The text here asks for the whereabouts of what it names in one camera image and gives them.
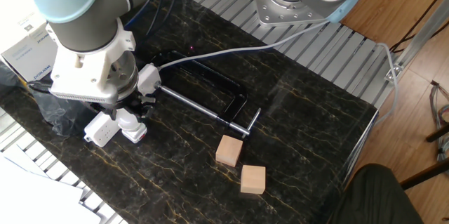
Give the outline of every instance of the white bracket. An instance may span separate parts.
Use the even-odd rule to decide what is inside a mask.
[[[397,63],[393,64],[394,66],[394,73],[396,75],[396,78],[399,78],[399,75],[402,73],[402,71],[404,70],[404,68],[400,65],[398,65]],[[385,80],[389,81],[390,83],[394,83],[393,80],[393,74],[391,73],[391,69],[388,71],[387,75],[385,76]]]
[[[47,32],[58,45],[56,60],[51,72],[53,85],[50,92],[64,99],[114,104],[118,99],[115,86],[107,83],[107,75],[113,62],[125,51],[134,51],[132,32],[125,31],[120,19],[114,39],[105,47],[79,53],[65,48],[50,25]]]

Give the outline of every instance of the marble countertop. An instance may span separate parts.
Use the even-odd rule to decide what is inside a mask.
[[[151,20],[135,24],[138,41]],[[178,0],[137,56],[259,45],[192,0]],[[21,89],[4,93],[0,106],[129,223],[326,223],[344,189],[348,157],[376,109],[275,50],[204,63],[247,88],[237,123],[247,126],[262,108],[235,168],[217,163],[215,151],[223,134],[241,136],[164,93],[139,144],[119,133],[104,148],[55,135]],[[164,71],[162,79],[217,112],[229,101],[181,71]],[[267,167],[263,195],[240,193],[243,164]]]

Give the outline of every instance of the cable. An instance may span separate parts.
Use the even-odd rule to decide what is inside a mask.
[[[49,94],[49,88],[51,88],[51,82],[50,81],[29,81],[27,83],[27,87],[32,89],[33,91],[39,92],[39,93],[45,93]]]
[[[176,2],[176,0],[171,1],[170,7],[168,8],[168,12],[167,12],[166,16],[163,18],[161,24],[158,27],[156,27],[153,32],[147,32],[147,37],[150,37],[151,35],[153,35],[154,33],[156,33],[159,29],[161,29],[163,27],[163,25],[167,22],[167,19],[170,17],[170,14],[173,10],[175,2]]]
[[[436,104],[437,104],[437,97],[438,97],[438,90],[442,92],[443,96],[446,98],[446,100],[449,100],[449,93],[442,88],[439,84],[434,85],[432,87],[431,93],[430,93],[430,108],[432,111],[432,114],[434,116],[434,121],[436,124],[436,128],[440,129],[444,124],[445,121],[443,119],[443,113],[447,110],[449,110],[449,105],[444,106],[439,111],[436,111]],[[438,154],[436,156],[436,159],[438,162],[442,162],[446,160],[446,152],[449,150],[449,136],[442,136],[438,138]]]
[[[382,118],[378,119],[376,121],[376,123],[374,124],[374,126],[376,126],[380,122],[384,121],[391,113],[393,113],[393,111],[396,109],[396,104],[398,102],[398,97],[399,97],[398,79],[397,79],[396,73],[394,71],[393,58],[391,58],[391,53],[388,48],[388,45],[386,45],[385,43],[379,43],[377,45],[383,46],[385,48],[385,50],[387,51],[388,63],[390,64],[391,75],[393,76],[393,82],[394,82],[394,100],[393,100],[393,105],[391,106],[390,111],[388,111],[388,113],[386,113],[384,116],[382,116]]]
[[[391,48],[390,51],[394,51],[396,50],[399,45],[401,45],[405,39],[407,39],[408,35],[411,34],[411,32],[418,26],[418,24],[422,21],[422,19],[424,19],[425,15],[430,11],[430,9],[436,4],[438,0],[433,0],[432,3],[430,4],[429,7],[427,7],[426,11],[421,15],[421,17],[417,20],[417,22],[412,26],[412,28],[410,28],[407,32],[406,35],[404,35],[404,37],[396,44],[394,44]]]
[[[438,35],[439,33],[441,33],[441,31],[443,31],[447,26],[449,25],[449,21],[447,21],[446,24],[444,24],[443,26],[440,27],[440,29],[436,30],[436,32],[430,37],[430,39],[434,38],[436,35]],[[413,38],[415,38],[416,34],[412,35],[411,37],[408,37],[407,39],[404,39],[403,42],[406,42],[408,40],[411,40]],[[404,51],[404,49],[399,49],[397,51],[393,51],[393,53],[399,53]]]
[[[143,10],[147,7],[147,5],[148,5],[148,3],[150,1],[151,0],[147,0],[145,2],[145,4],[142,6],[142,8],[125,24],[125,29],[127,29],[131,24],[134,23],[135,20],[137,20],[140,17],[140,15],[142,14]]]
[[[158,18],[159,13],[161,12],[162,4],[163,4],[163,0],[160,0],[159,5],[157,6],[156,13],[154,14],[154,17],[153,17],[153,21],[152,21],[151,25],[149,26],[147,33],[145,34],[146,36],[152,31],[154,23],[156,23],[156,19]]]
[[[222,54],[225,54],[225,53],[234,53],[234,52],[241,52],[241,51],[258,51],[258,50],[264,50],[264,49],[268,49],[268,48],[273,48],[273,47],[281,45],[281,44],[283,44],[283,43],[285,43],[287,41],[290,41],[291,39],[293,39],[293,38],[295,38],[297,36],[300,36],[301,34],[304,34],[307,31],[310,31],[310,30],[316,29],[318,27],[321,27],[321,26],[327,24],[328,22],[329,21],[324,21],[324,22],[321,22],[321,23],[319,23],[319,24],[317,24],[317,25],[315,25],[313,27],[306,28],[306,29],[302,30],[301,32],[298,32],[298,33],[296,33],[296,34],[294,34],[294,35],[292,35],[292,36],[290,36],[290,37],[288,37],[286,39],[283,39],[282,41],[276,42],[275,44],[266,45],[266,46],[257,46],[257,47],[231,48],[231,49],[227,49],[227,50],[224,50],[224,51],[208,53],[208,54],[205,54],[205,55],[196,55],[196,56],[183,58],[183,59],[179,59],[179,60],[174,60],[173,62],[166,63],[166,64],[164,64],[162,66],[159,66],[158,70],[161,71],[163,68],[170,67],[170,66],[176,65],[176,64],[181,63],[181,62],[186,62],[186,61],[189,61],[189,60],[197,60],[197,59],[202,59],[202,58],[209,58],[209,57],[212,57],[212,56],[222,55]]]

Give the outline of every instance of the cardboard box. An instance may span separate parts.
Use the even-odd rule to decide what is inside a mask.
[[[0,0],[0,59],[25,81],[53,69],[58,45],[33,0]]]

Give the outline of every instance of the wooden cube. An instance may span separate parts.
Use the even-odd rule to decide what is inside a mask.
[[[239,159],[243,141],[229,136],[223,136],[215,153],[215,160],[229,166],[235,167]]]
[[[240,192],[262,194],[265,191],[265,167],[243,165]]]

